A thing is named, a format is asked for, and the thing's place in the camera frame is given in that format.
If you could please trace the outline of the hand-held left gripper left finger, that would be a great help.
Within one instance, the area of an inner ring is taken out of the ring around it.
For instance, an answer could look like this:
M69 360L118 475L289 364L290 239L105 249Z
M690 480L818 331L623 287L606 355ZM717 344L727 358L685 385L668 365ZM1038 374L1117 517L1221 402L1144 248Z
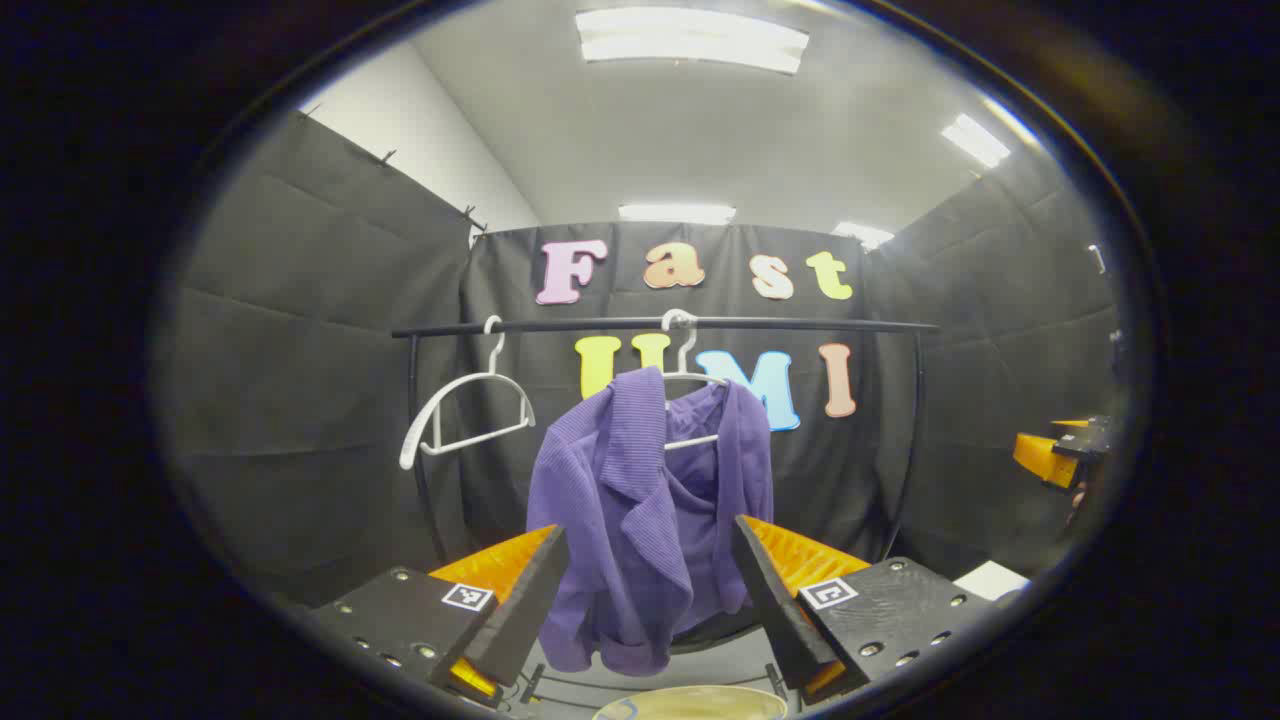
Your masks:
M481 706L513 685L570 564L543 527L433 571L393 568L310 610L315 626L411 682Z

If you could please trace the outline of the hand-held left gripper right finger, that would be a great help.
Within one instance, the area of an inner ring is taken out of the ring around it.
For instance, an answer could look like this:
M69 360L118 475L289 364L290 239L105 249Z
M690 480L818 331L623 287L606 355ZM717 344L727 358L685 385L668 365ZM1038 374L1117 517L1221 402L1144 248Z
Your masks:
M733 559L782 683L808 705L899 675L997 610L910 559L870 564L745 515Z

